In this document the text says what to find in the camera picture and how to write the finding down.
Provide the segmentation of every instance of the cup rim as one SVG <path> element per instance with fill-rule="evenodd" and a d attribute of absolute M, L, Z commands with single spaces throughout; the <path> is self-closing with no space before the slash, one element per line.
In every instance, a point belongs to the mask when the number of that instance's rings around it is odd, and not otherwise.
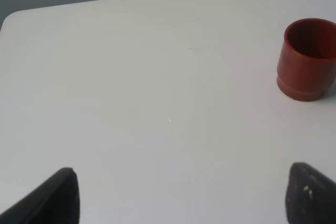
<path fill-rule="evenodd" d="M 291 43 L 288 41 L 288 33 L 289 31 L 291 30 L 291 28 L 296 25 L 297 23 L 304 23 L 306 21 L 319 21 L 319 22 L 322 22 L 322 23 L 326 23 L 326 24 L 329 24 L 331 26 L 334 26 L 336 28 L 336 24 L 334 22 L 331 22 L 329 20 L 326 20 L 326 19 L 322 19 L 322 18 L 303 18 L 303 19 L 299 19 L 293 23 L 291 23 L 285 30 L 285 43 L 286 45 L 291 49 L 293 50 L 294 52 L 296 52 L 297 54 L 299 54 L 300 56 L 303 56 L 304 58 L 306 58 L 307 60 L 311 60 L 311 61 L 318 61 L 318 62 L 334 62 L 336 61 L 336 52 L 335 52 L 335 57 L 334 58 L 328 58 L 328 59 L 321 59 L 321 58 L 314 58 L 314 57 L 310 57 L 308 55 L 305 55 L 301 52 L 299 52 L 298 50 L 296 50 L 292 45 Z"/>

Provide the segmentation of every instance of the table surface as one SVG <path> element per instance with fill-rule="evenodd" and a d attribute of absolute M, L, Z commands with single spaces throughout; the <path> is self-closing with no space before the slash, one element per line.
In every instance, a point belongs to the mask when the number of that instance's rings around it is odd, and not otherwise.
<path fill-rule="evenodd" d="M 290 165 L 336 179 L 336 97 L 276 85 L 285 28 L 334 0 L 103 0 L 0 32 L 0 211 L 73 167 L 81 224 L 284 224 Z"/>

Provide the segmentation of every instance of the dark object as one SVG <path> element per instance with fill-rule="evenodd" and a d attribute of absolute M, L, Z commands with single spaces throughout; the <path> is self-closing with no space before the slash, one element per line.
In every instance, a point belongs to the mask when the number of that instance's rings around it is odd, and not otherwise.
<path fill-rule="evenodd" d="M 286 193 L 290 224 L 336 223 L 336 184 L 306 163 L 290 169 Z"/>
<path fill-rule="evenodd" d="M 320 99 L 336 77 L 336 24 L 307 18 L 286 29 L 277 83 L 299 101 Z"/>
<path fill-rule="evenodd" d="M 78 224 L 77 175 L 63 168 L 0 215 L 0 224 Z"/>

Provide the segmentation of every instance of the cup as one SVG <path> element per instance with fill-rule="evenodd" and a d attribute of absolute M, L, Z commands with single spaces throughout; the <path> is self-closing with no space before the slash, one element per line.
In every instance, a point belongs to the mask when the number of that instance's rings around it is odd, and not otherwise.
<path fill-rule="evenodd" d="M 336 77 L 336 24 L 319 18 L 298 20 L 285 31 L 277 84 L 298 101 L 323 97 Z"/>

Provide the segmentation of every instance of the cup base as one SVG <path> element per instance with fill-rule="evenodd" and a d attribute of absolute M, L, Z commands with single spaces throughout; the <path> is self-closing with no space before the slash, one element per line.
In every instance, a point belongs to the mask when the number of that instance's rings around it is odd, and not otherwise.
<path fill-rule="evenodd" d="M 306 93 L 306 92 L 300 92 L 297 91 L 286 84 L 283 83 L 283 81 L 277 77 L 277 84 L 279 89 L 288 97 L 302 102 L 312 102 L 319 100 L 323 97 L 324 92 L 322 93 Z"/>

